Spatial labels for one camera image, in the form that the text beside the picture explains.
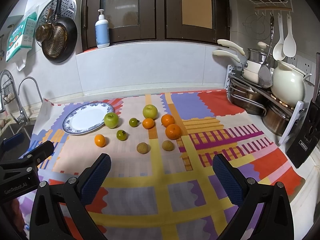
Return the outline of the small orange mandarin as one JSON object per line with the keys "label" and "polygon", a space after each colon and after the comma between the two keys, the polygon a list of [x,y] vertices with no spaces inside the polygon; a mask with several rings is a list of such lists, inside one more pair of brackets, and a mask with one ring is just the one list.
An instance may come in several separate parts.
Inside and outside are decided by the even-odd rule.
{"label": "small orange mandarin", "polygon": [[98,147],[105,147],[105,145],[107,144],[106,138],[105,138],[102,134],[97,134],[97,135],[94,137],[94,143],[95,143]]}
{"label": "small orange mandarin", "polygon": [[145,129],[151,129],[155,125],[155,121],[152,118],[146,118],[143,120],[142,125]]}

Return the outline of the brown kiwi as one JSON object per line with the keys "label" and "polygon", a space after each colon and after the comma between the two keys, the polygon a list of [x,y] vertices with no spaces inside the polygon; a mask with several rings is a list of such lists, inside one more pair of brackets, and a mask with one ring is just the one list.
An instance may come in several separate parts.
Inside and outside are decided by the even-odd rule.
{"label": "brown kiwi", "polygon": [[145,142],[141,142],[137,145],[136,150],[140,154],[146,154],[149,152],[149,145]]}
{"label": "brown kiwi", "polygon": [[162,143],[162,148],[163,148],[163,150],[170,152],[170,151],[173,151],[175,149],[175,145],[173,144],[172,141],[165,140]]}

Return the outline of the blue white porcelain plate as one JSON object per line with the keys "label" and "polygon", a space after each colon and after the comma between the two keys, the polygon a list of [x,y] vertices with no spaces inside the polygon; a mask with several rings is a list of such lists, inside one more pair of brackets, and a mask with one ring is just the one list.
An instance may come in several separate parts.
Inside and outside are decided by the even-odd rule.
{"label": "blue white porcelain plate", "polygon": [[109,103],[86,103],[66,116],[62,128],[67,134],[86,134],[103,126],[105,115],[111,112],[114,108]]}

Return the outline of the black induction cooker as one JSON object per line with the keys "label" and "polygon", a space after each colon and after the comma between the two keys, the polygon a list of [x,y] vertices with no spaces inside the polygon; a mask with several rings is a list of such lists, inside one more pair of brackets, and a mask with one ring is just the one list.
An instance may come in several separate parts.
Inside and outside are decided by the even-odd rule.
{"label": "black induction cooker", "polygon": [[299,168],[306,161],[319,142],[319,61],[320,55],[316,53],[316,77],[313,98],[310,101],[303,125],[286,152],[295,168]]}

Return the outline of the colourful patterned table mat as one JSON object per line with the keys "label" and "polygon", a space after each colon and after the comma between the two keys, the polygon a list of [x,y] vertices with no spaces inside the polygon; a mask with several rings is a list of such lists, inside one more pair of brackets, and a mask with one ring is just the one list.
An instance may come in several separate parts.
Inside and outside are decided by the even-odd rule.
{"label": "colourful patterned table mat", "polygon": [[[79,107],[44,100],[31,136],[30,147],[50,140],[55,151],[39,166],[41,180],[65,182],[107,153],[111,170],[93,203],[87,207],[108,239],[216,239],[236,212],[212,170],[216,154],[236,166],[244,176],[273,185],[284,183],[290,199],[304,185],[285,154],[241,108],[231,104],[225,90],[165,93],[108,100],[120,117],[120,129],[101,127],[107,145],[95,145],[95,133],[69,135],[62,123]],[[155,125],[142,125],[143,108],[158,110]],[[161,117],[170,114],[181,128],[181,136],[170,140]],[[129,120],[137,118],[137,127]],[[170,140],[173,151],[162,143]],[[145,142],[149,152],[136,147]]]}

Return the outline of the teal white paper box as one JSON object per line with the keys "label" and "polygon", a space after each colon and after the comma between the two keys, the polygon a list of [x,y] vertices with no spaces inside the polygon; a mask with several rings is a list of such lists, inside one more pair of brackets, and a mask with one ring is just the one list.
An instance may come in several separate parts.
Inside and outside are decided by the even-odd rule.
{"label": "teal white paper box", "polygon": [[7,40],[6,62],[22,62],[25,66],[27,53],[33,46],[36,24],[37,13],[33,11],[11,32]]}

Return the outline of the black frying pan hanging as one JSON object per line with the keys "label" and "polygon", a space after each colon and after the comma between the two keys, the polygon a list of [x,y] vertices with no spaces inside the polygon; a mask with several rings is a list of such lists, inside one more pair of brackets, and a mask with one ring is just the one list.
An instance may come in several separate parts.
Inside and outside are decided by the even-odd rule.
{"label": "black frying pan hanging", "polygon": [[62,63],[71,56],[78,38],[75,22],[61,16],[61,4],[62,0],[57,0],[52,35],[41,43],[44,56],[54,64]]}

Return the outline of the yellow-green apple at back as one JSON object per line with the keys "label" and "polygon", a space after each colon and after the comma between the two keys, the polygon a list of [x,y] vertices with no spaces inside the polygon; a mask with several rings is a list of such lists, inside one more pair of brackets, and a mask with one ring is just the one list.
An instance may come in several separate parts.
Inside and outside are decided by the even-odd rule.
{"label": "yellow-green apple at back", "polygon": [[143,108],[144,118],[146,118],[146,119],[150,118],[150,119],[155,120],[157,118],[157,115],[158,115],[158,110],[154,105],[149,104]]}

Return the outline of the stainless steel pan in rack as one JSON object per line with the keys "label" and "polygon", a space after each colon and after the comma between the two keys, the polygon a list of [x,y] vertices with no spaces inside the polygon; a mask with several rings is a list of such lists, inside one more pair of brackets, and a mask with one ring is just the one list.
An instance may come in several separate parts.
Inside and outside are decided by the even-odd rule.
{"label": "stainless steel pan in rack", "polygon": [[266,99],[252,87],[244,85],[235,79],[229,82],[230,102],[243,108],[248,114],[265,116],[267,113]]}

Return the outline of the white ceramic teapot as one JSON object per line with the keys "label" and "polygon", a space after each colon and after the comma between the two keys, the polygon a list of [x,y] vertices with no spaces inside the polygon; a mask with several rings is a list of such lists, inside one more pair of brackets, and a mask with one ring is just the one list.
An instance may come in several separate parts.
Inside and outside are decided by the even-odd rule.
{"label": "white ceramic teapot", "polygon": [[271,86],[272,94],[288,106],[295,107],[303,101],[306,93],[305,81],[312,74],[306,74],[299,68],[284,61],[277,61],[273,71]]}

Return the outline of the metal slotted spatula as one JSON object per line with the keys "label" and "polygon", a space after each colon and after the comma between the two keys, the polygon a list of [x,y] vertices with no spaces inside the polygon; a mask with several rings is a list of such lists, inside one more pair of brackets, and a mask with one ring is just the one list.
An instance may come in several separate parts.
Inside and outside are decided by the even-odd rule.
{"label": "metal slotted spatula", "polygon": [[269,48],[267,52],[267,56],[265,57],[265,60],[263,64],[261,65],[259,72],[258,72],[258,85],[262,88],[270,88],[272,86],[272,76],[271,72],[267,63],[267,59],[270,55],[271,51],[271,44],[274,37],[274,16],[272,13],[270,13],[270,42],[269,42]]}

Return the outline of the white dish rack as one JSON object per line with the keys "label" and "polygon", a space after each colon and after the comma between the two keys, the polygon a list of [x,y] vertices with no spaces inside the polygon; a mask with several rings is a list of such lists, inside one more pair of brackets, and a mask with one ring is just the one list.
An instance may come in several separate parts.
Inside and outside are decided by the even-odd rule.
{"label": "white dish rack", "polygon": [[240,67],[227,67],[225,89],[228,99],[247,113],[261,116],[265,127],[278,137],[277,145],[285,144],[295,135],[308,104],[298,101],[294,107],[289,106],[276,98],[270,89],[259,87],[241,74]]}

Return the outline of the steel pot with lid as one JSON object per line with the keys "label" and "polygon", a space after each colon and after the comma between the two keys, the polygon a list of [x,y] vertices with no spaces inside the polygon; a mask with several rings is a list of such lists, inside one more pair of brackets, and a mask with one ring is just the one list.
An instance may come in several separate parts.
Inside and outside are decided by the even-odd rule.
{"label": "steel pot with lid", "polygon": [[252,61],[258,64],[263,64],[267,57],[267,51],[269,49],[269,45],[265,42],[259,41],[257,43],[257,48],[248,48],[248,61]]}

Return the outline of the white plastic rice spoon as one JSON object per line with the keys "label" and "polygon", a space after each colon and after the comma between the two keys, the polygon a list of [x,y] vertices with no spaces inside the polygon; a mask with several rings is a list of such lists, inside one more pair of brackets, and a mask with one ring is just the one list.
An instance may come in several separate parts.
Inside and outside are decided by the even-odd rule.
{"label": "white plastic rice spoon", "polygon": [[292,17],[290,14],[287,15],[287,36],[283,44],[283,52],[287,57],[294,57],[296,55],[297,46],[293,37],[292,30]]}

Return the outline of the dark wooden window frame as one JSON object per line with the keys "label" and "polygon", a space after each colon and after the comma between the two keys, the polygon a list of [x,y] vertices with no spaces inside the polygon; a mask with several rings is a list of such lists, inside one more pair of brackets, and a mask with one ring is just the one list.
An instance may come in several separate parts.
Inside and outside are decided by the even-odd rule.
{"label": "dark wooden window frame", "polygon": [[110,44],[191,41],[216,44],[230,37],[229,0],[81,0],[81,45],[97,46],[95,23],[103,9]]}

